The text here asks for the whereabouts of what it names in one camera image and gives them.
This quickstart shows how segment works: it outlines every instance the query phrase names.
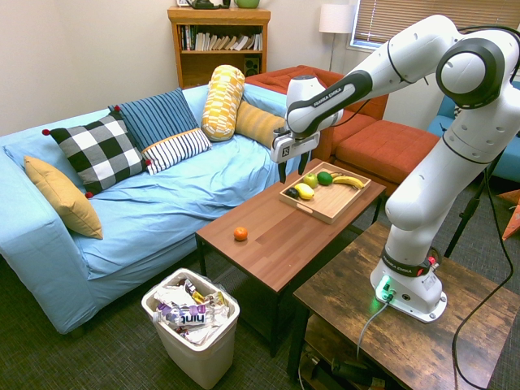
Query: blue couch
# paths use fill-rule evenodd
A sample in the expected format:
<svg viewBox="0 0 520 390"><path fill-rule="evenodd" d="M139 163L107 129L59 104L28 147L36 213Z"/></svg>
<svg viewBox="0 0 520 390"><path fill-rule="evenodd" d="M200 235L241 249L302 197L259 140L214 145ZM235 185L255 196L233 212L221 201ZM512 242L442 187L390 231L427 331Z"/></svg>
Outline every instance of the blue couch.
<svg viewBox="0 0 520 390"><path fill-rule="evenodd" d="M184 91L199 125L207 85ZM247 102L284 116L285 96L246 85ZM0 254L60 333L196 249L194 233L279 180L269 150L241 135L158 173L132 176L90 199L103 240L67 230L24 173L24 155L79 176L44 128L85 125L100 110L0 137ZM298 161L288 162L288 172Z"/></svg>
<svg viewBox="0 0 520 390"><path fill-rule="evenodd" d="M514 81L513 87L520 89L520 82ZM440 103L437 116L431 121L427 131L442 137L443 128L449 128L455 120L454 110L455 102L445 96ZM520 183L520 138L518 136L505 148L493 175Z"/></svg>

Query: floor lamp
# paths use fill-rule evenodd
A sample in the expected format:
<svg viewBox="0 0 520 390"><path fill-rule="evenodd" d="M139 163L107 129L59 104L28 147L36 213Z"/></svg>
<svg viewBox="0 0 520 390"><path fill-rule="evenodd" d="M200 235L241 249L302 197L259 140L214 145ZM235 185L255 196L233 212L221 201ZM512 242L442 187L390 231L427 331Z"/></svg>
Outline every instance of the floor lamp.
<svg viewBox="0 0 520 390"><path fill-rule="evenodd" d="M354 12L356 7L349 4L323 4L319 16L319 31L321 33L333 33L331 63L328 67L332 69L332 56L334 55L334 43L336 34L349 34L352 32Z"/></svg>

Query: yellow pillow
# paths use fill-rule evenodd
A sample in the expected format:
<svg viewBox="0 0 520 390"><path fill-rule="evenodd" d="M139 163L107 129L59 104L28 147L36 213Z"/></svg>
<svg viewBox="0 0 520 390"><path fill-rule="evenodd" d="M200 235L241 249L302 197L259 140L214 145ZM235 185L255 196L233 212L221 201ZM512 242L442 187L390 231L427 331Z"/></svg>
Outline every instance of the yellow pillow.
<svg viewBox="0 0 520 390"><path fill-rule="evenodd" d="M209 83L201 129L211 141L233 137L236 110L244 94L244 75L231 65L216 67Z"/></svg>
<svg viewBox="0 0 520 390"><path fill-rule="evenodd" d="M267 148L273 143L273 131L284 126L284 118L242 101L236 113L235 132L252 138Z"/></svg>
<svg viewBox="0 0 520 390"><path fill-rule="evenodd" d="M65 226L102 239L101 222L85 195L62 172L38 158L24 157L25 173L56 210Z"/></svg>

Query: white trash can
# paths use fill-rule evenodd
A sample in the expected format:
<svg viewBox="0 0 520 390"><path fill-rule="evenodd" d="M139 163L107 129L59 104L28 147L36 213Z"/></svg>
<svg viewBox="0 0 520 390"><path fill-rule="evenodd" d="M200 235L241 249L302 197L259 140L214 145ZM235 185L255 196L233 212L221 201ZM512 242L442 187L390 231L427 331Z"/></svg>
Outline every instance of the white trash can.
<svg viewBox="0 0 520 390"><path fill-rule="evenodd" d="M154 323L154 326L164 348L175 364L201 387L210 389L223 377L233 362L236 322L240 313L240 307L235 299L216 288L200 275L186 268L180 268L158 286L148 291L143 296L141 305L151 320L160 303L154 298L157 288L159 286L177 285L180 280L185 278L190 279L197 291L203 296L216 292L223 294L226 304L229 306L227 322L204 345L190 343L165 323Z"/></svg>

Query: blue striped pillow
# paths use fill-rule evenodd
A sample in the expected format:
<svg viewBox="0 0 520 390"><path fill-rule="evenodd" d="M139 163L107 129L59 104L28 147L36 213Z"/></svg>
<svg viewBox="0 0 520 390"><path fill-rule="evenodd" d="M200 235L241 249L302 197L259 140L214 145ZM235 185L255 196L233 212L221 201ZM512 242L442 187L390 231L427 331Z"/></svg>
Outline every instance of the blue striped pillow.
<svg viewBox="0 0 520 390"><path fill-rule="evenodd" d="M198 127L181 88L108 108L121 110L124 124L139 150Z"/></svg>

